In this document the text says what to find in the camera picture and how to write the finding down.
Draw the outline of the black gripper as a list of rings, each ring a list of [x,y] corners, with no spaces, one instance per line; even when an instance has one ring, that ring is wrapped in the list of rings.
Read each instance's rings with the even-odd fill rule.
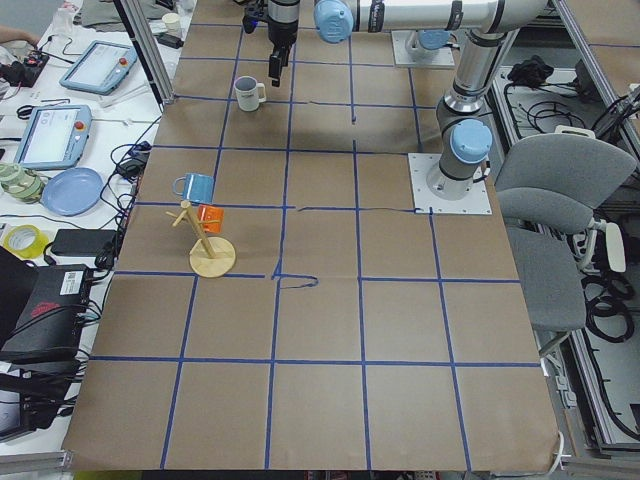
[[[279,87],[283,68],[288,66],[291,46],[296,42],[299,0],[267,1],[268,37],[275,46],[269,56],[271,85]]]

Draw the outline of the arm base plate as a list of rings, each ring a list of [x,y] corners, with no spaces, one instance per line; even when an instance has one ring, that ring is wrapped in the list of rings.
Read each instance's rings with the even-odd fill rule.
[[[482,167],[477,165],[469,179],[453,180],[441,172],[440,157],[440,154],[408,154],[414,210],[434,215],[491,215]]]
[[[398,67],[454,69],[454,35],[446,30],[391,32],[394,63]]]

